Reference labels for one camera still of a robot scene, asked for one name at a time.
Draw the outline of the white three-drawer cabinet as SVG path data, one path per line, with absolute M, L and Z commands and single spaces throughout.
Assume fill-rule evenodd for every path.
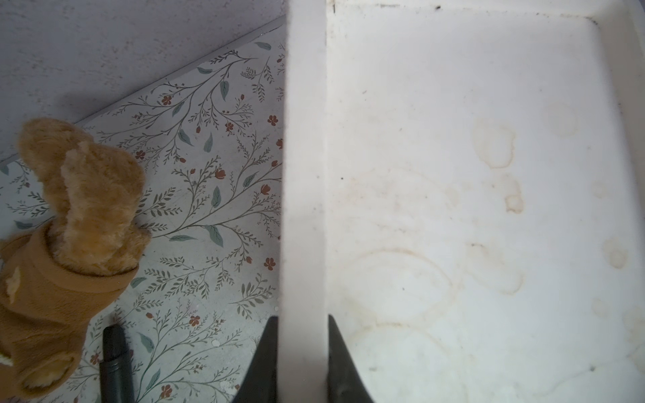
M 292 1 L 278 396 L 644 399 L 638 1 Z

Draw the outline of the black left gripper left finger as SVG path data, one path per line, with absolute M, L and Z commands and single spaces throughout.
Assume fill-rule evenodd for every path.
M 232 403 L 277 403 L 278 317 L 270 317 Z

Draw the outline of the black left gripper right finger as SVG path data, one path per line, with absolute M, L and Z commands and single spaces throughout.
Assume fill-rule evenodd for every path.
M 373 403 L 334 317 L 329 315 L 329 403 Z

